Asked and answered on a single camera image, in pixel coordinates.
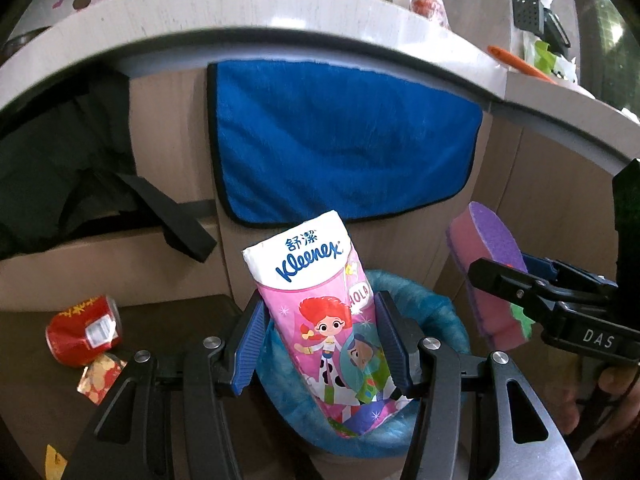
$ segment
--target yellow paper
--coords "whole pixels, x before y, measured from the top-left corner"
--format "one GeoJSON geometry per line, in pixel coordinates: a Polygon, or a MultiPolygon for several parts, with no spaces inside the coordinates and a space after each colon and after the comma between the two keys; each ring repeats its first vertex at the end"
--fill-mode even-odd
{"type": "Polygon", "coordinates": [[[47,480],[60,480],[65,472],[66,460],[55,449],[47,445],[47,455],[44,459],[44,475],[47,480]]]}

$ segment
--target blue trash bag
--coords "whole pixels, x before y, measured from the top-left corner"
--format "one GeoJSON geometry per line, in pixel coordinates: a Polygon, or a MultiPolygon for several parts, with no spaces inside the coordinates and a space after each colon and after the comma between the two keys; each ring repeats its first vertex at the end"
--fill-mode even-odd
{"type": "MultiPolygon", "coordinates": [[[[465,327],[456,316],[449,298],[382,270],[367,270],[366,275],[373,291],[388,290],[400,313],[415,319],[425,334],[437,337],[458,352],[470,352],[465,327]]],[[[280,415],[308,443],[328,453],[356,458],[381,458],[407,453],[418,413],[417,400],[412,400],[392,418],[363,436],[338,436],[306,389],[273,320],[267,328],[256,371],[280,415]]]]}

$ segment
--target white countertop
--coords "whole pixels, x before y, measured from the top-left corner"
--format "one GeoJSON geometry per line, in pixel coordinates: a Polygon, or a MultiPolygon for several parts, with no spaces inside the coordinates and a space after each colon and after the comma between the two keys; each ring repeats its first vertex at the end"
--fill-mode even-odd
{"type": "Polygon", "coordinates": [[[119,47],[190,32],[285,29],[369,43],[501,97],[506,70],[463,38],[383,0],[105,0],[51,27],[0,68],[0,110],[56,73],[119,47]]]}
{"type": "MultiPolygon", "coordinates": [[[[171,38],[174,47],[185,48],[198,33],[260,29],[382,47],[418,70],[424,64],[420,68],[416,62],[427,62],[465,80],[467,91],[489,95],[503,107],[515,105],[520,120],[526,122],[531,111],[529,116],[569,126],[574,130],[569,136],[576,137],[579,130],[581,142],[593,150],[604,146],[621,159],[640,155],[640,126],[613,108],[508,72],[463,38],[383,0],[105,0],[60,21],[0,67],[0,112],[56,74],[127,45],[140,44],[140,54],[156,48],[153,43],[147,48],[145,40],[171,38]]],[[[224,49],[212,38],[209,45],[224,49]]],[[[587,156],[607,171],[615,170],[615,164],[587,156]]]]}

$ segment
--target red hair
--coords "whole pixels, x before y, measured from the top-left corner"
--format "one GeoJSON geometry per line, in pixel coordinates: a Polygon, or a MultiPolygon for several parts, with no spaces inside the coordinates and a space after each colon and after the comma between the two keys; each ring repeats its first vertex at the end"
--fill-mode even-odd
{"type": "MultiPolygon", "coordinates": [[[[306,320],[313,323],[315,327],[325,317],[338,317],[344,321],[343,328],[351,328],[351,309],[333,296],[322,296],[321,298],[306,298],[300,303],[300,314],[306,320]]],[[[313,331],[306,325],[300,327],[303,334],[313,331]]],[[[320,339],[322,336],[313,335],[311,339],[320,339]]]]}

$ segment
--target wooden panel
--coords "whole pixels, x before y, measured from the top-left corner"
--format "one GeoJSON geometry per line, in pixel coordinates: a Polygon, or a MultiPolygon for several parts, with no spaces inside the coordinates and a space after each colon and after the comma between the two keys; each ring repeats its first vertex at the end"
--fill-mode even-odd
{"type": "MultiPolygon", "coordinates": [[[[433,285],[447,257],[444,231],[468,203],[478,177],[491,127],[485,114],[476,143],[476,159],[465,188],[455,197],[395,218],[347,225],[362,264],[384,269],[419,283],[433,285]]],[[[254,291],[254,280],[242,259],[242,250],[283,230],[248,229],[235,224],[218,204],[220,231],[231,290],[244,308],[254,291]]]]}
{"type": "Polygon", "coordinates": [[[206,69],[133,79],[129,126],[136,169],[176,202],[213,199],[206,69]]]}
{"type": "Polygon", "coordinates": [[[494,211],[498,208],[511,175],[521,136],[522,126],[494,117],[472,200],[494,211]]]}
{"type": "Polygon", "coordinates": [[[615,278],[611,175],[525,130],[498,215],[521,250],[615,278]]]}
{"type": "MultiPolygon", "coordinates": [[[[203,222],[220,240],[217,221],[203,222]]],[[[126,306],[229,294],[220,246],[204,264],[169,247],[159,228],[84,238],[0,262],[0,310],[59,310],[98,294],[126,306]]]]}

